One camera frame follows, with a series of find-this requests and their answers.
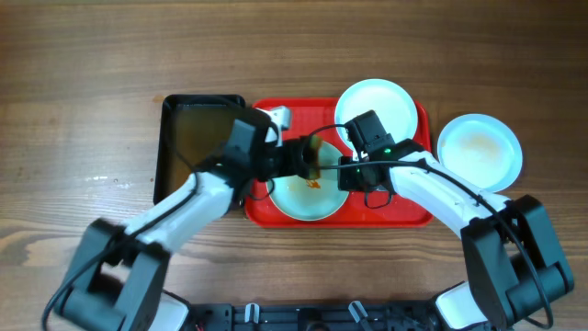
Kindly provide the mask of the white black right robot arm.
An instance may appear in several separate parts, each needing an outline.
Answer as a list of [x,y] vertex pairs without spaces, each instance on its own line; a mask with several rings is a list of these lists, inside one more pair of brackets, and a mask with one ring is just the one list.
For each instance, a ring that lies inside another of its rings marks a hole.
[[445,169],[418,143],[366,143],[367,159],[343,157],[346,190],[383,188],[433,214],[461,241],[468,278],[438,294],[445,329],[478,325],[505,330],[520,321],[554,325],[552,302],[572,291],[571,267],[544,206],[478,188]]

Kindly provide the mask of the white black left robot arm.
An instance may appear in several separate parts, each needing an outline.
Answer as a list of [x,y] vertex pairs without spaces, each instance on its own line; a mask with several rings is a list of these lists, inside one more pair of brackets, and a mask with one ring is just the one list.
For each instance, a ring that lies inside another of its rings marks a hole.
[[189,303],[164,291],[172,255],[243,200],[255,181],[296,172],[291,150],[299,143],[282,138],[290,109],[236,111],[220,153],[192,165],[175,192],[122,223],[97,219],[86,228],[44,308],[42,329],[51,314],[84,330],[195,329]]

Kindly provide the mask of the white plate with sauce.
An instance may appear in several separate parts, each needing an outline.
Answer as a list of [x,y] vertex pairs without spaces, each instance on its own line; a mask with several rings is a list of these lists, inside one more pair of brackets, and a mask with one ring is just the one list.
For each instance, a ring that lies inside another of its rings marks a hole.
[[318,179],[279,177],[266,184],[269,198],[285,215],[298,221],[315,222],[335,214],[349,193],[338,188],[336,170],[321,170]]

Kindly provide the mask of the yellow green sponge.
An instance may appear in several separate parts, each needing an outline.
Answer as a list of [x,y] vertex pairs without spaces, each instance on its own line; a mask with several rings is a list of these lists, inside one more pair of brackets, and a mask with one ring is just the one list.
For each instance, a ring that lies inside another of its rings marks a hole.
[[322,138],[316,135],[308,137],[308,141],[302,151],[303,163],[308,168],[308,180],[320,177],[319,151],[322,146]]

